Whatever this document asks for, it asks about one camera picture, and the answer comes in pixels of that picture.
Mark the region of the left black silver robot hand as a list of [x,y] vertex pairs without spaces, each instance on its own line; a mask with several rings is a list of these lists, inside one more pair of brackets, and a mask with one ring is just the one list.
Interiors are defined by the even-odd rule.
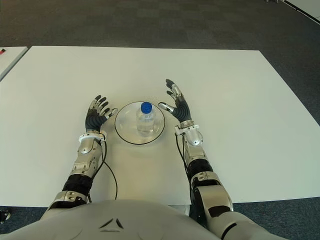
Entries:
[[89,105],[86,118],[85,129],[86,131],[101,130],[101,126],[111,117],[118,112],[117,108],[110,109],[107,98],[101,95],[96,96]]

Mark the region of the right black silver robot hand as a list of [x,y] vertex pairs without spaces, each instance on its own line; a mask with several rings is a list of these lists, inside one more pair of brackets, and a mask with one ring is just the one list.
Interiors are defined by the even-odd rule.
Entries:
[[185,121],[191,121],[191,112],[182,91],[172,80],[166,79],[165,82],[166,87],[169,89],[166,91],[166,93],[172,97],[175,106],[171,106],[165,102],[159,102],[157,104],[158,107],[169,112],[180,123]]

